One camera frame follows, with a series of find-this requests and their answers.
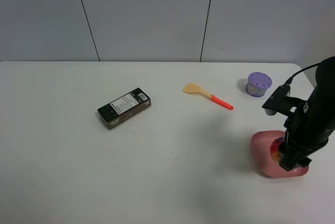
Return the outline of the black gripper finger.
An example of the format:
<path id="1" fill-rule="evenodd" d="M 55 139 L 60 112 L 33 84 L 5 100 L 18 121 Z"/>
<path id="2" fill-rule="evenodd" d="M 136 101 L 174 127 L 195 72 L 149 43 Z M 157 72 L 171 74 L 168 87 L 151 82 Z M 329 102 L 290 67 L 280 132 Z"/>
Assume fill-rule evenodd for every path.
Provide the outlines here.
<path id="1" fill-rule="evenodd" d="M 304 148 L 280 145 L 278 152 L 281 155 L 279 166 L 286 171 L 297 167 L 308 167 L 312 161 Z"/>

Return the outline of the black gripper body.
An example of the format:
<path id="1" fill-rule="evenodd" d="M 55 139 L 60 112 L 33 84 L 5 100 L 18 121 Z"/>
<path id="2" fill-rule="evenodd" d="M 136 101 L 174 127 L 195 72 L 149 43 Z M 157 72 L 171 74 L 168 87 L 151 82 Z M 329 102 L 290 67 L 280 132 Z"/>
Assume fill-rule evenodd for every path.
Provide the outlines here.
<path id="1" fill-rule="evenodd" d="M 317 66 L 316 86 L 287 122 L 285 156 L 308 156 L 327 143 L 334 131 L 334 57 Z"/>

